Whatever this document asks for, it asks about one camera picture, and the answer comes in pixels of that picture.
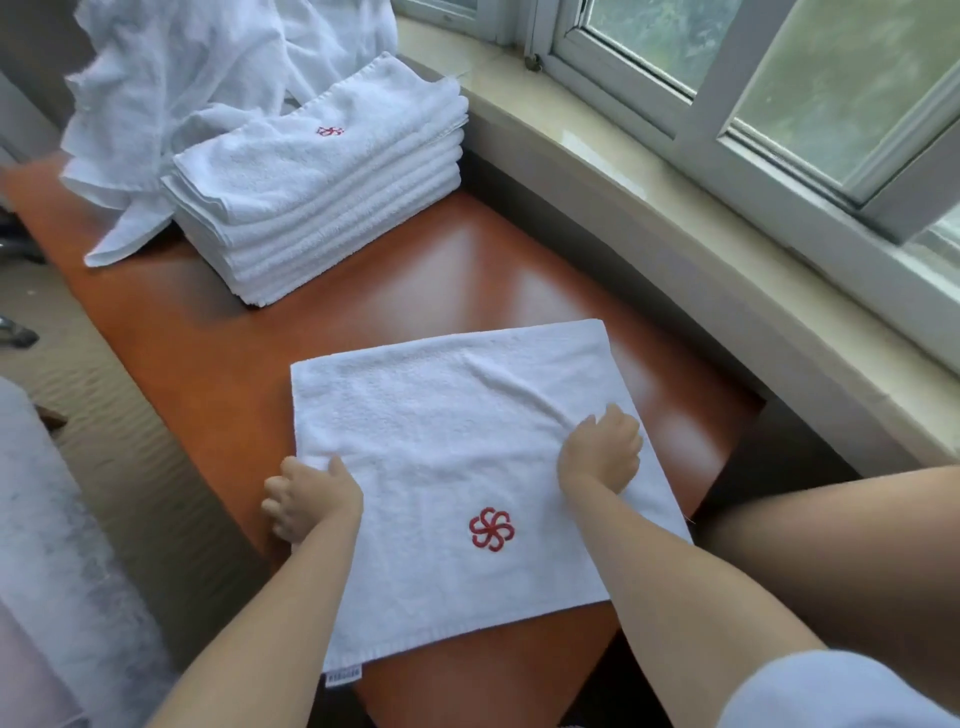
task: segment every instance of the bench top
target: bench top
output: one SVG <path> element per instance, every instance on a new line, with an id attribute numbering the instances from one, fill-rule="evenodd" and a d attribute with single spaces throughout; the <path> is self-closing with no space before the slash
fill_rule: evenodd
<path id="1" fill-rule="evenodd" d="M 465 191 L 252 309 L 175 230 L 121 263 L 86 268 L 107 223 L 60 185 L 62 164 L 53 156 L 13 169 L 0 188 L 209 487 L 272 559 L 281 550 L 259 504 L 264 478 L 294 452 L 296 361 L 602 319 L 687 515 L 759 412 L 755 395 Z M 495 709 L 501 726 L 556 726 L 616 628 L 609 603 L 504 625 L 365 666 L 357 691 L 381 728 L 486 724 L 478 705 Z"/>

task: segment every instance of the white sleeve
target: white sleeve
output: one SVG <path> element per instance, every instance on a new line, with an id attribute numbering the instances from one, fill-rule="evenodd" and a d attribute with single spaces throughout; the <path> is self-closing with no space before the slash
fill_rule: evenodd
<path id="1" fill-rule="evenodd" d="M 876 660 L 800 652 L 762 667 L 733 694 L 717 728 L 960 728 L 960 718 Z"/>

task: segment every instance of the left hand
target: left hand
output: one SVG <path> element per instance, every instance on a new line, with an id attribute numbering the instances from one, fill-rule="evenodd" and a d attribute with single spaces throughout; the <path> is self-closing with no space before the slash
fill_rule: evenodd
<path id="1" fill-rule="evenodd" d="M 363 491 L 339 456 L 330 458 L 326 472 L 286 457 L 281 475 L 264 481 L 269 497 L 261 508 L 276 523 L 274 533 L 299 544 L 320 521 L 344 513 L 358 520 L 363 514 Z"/>

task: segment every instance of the right hand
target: right hand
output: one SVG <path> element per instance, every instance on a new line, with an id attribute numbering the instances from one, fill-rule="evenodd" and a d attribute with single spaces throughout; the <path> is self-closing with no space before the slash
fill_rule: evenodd
<path id="1" fill-rule="evenodd" d="M 285 457 L 280 472 L 264 481 L 270 497 L 261 507 L 281 539 L 299 544 L 320 521 L 339 514 L 359 521 L 363 514 L 363 491 L 339 456 L 330 458 L 326 472 Z"/>
<path id="2" fill-rule="evenodd" d="M 640 423 L 615 404 L 597 422 L 590 415 L 570 433 L 557 460 L 557 477 L 566 491 L 582 483 L 598 482 L 620 493 L 640 467 L 643 438 Z"/>

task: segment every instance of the beige carpet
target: beige carpet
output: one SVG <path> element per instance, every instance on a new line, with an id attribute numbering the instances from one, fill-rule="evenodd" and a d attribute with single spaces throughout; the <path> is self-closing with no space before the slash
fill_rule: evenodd
<path id="1" fill-rule="evenodd" d="M 266 565 L 49 266 L 0 259 L 0 314 L 40 334 L 0 376 L 70 418 L 56 436 L 90 511 L 185 667 Z"/>

